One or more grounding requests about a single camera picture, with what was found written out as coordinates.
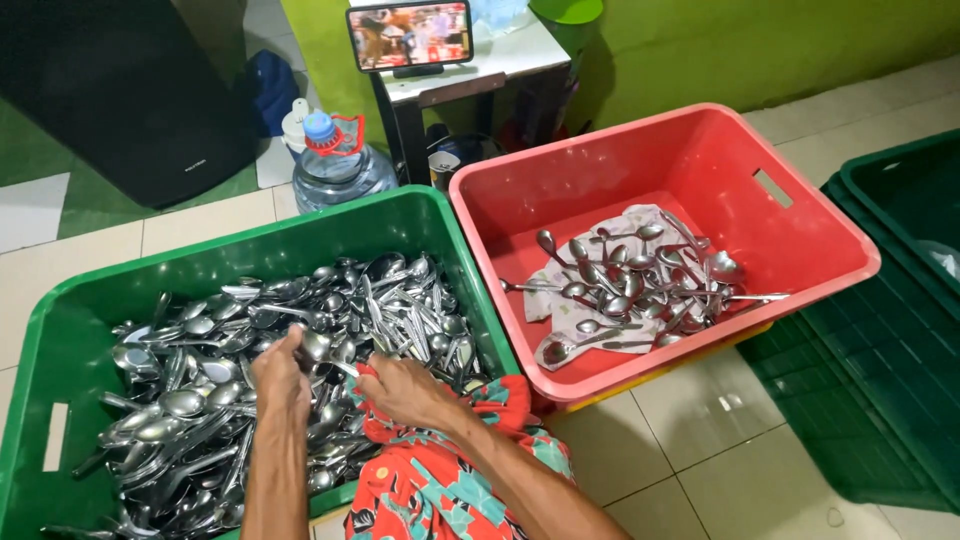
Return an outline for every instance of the blue bottle cap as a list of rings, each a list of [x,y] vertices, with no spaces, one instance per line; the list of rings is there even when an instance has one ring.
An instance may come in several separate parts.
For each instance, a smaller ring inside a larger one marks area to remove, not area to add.
[[[314,142],[327,142],[336,133],[337,127],[326,112],[314,112],[303,119],[303,134]]]

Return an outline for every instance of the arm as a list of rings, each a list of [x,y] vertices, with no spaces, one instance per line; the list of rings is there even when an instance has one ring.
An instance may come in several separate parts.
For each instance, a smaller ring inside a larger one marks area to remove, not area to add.
[[[293,359],[303,333],[292,326],[253,363],[256,431],[241,540],[306,540],[306,418],[310,387]]]
[[[368,363],[379,380],[361,376],[357,384],[364,394],[396,422],[446,434],[490,482],[531,540],[630,538],[564,477],[443,392],[415,360],[372,356]]]

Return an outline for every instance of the white cloth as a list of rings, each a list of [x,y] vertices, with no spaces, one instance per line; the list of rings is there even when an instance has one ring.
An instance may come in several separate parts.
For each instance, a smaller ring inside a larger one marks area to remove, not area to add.
[[[633,205],[628,207],[623,211],[622,215],[604,220],[591,227],[589,231],[578,234],[576,238],[580,240],[580,243],[583,244],[585,248],[587,248],[587,253],[589,254],[590,260],[601,260],[603,256],[603,243],[594,244],[590,243],[589,241],[591,238],[597,236],[597,229],[604,227],[610,232],[611,235],[627,234],[634,233],[636,228],[641,225],[648,225],[651,223],[661,225],[663,227],[663,234],[660,236],[660,238],[647,243],[648,255],[652,256],[659,246],[685,243],[680,233],[674,230],[665,220],[660,217],[660,207],[657,205]],[[629,258],[640,255],[643,241],[636,236],[629,236],[619,240],[611,240],[607,242],[607,244],[607,248],[609,250],[608,253],[612,253],[613,249],[619,245],[626,246]],[[695,263],[694,259],[691,258],[689,254],[685,253],[685,251],[686,250],[681,250],[681,254],[684,257],[684,260],[686,260],[687,266],[702,282],[705,277],[703,269],[700,268],[699,265]],[[560,255],[560,258],[568,262],[572,262],[574,260],[573,256],[570,254],[569,245],[566,243],[557,246],[557,254]],[[575,270],[566,270],[565,273],[570,278],[573,278],[573,281],[582,280]],[[546,267],[535,272],[530,279],[538,282],[549,282],[560,286],[566,285],[571,281],[567,278],[567,276],[564,275],[564,269],[561,267],[561,265],[553,258],[549,259]],[[564,298],[560,295],[560,293],[556,292],[538,291],[525,293],[523,295],[523,309],[527,322],[541,321],[547,317],[552,317],[552,332],[547,335],[546,338],[544,338],[534,354],[534,358],[537,359],[537,363],[550,371],[556,371],[557,369],[565,366],[574,358],[585,353],[591,348],[602,348],[602,344],[600,343],[580,347],[572,351],[564,362],[547,365],[543,361],[542,351],[547,345],[550,344],[550,342],[562,341],[565,344],[571,345],[595,335],[578,331],[576,329],[577,323],[586,319],[593,319],[601,324],[616,325],[614,321],[608,319],[599,312],[590,309],[589,307],[586,307],[574,300]],[[698,313],[699,309],[694,307],[691,311],[696,314]],[[631,324],[642,324],[643,328],[637,330],[624,330],[613,340],[650,341],[654,338],[657,332],[659,332],[666,325],[666,323],[660,319],[639,318],[635,315],[632,316]],[[650,352],[651,348],[652,346],[650,345],[643,345],[640,347],[622,349],[619,352],[640,355]]]

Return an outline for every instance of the red plastic crate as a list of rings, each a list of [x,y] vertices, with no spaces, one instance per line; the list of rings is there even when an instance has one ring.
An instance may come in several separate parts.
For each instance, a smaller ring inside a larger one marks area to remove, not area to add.
[[[759,171],[788,204],[755,178]],[[669,368],[866,280],[880,266],[866,234],[739,114],[713,104],[470,165],[453,177],[450,198],[517,358],[533,386],[556,402],[581,402]],[[522,295],[504,294],[497,278],[523,282],[546,264],[538,230],[562,245],[635,204],[660,205],[708,236],[711,251],[727,250],[746,270],[748,293],[792,296],[646,355],[592,349],[556,372],[540,368],[533,353],[550,320],[526,323]]]

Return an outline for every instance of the small table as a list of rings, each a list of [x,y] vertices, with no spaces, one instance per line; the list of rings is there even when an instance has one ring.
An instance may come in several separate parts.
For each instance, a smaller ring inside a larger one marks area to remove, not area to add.
[[[352,7],[383,3],[350,0]],[[406,173],[401,184],[430,185],[422,109],[475,96],[477,130],[492,135],[493,91],[511,79],[522,77],[537,86],[539,115],[529,142],[535,146],[550,142],[564,104],[570,56],[535,15],[528,11],[526,16],[527,24],[507,35],[475,38],[473,60],[448,64],[441,75],[397,79],[393,71],[370,74],[394,165],[403,164]]]

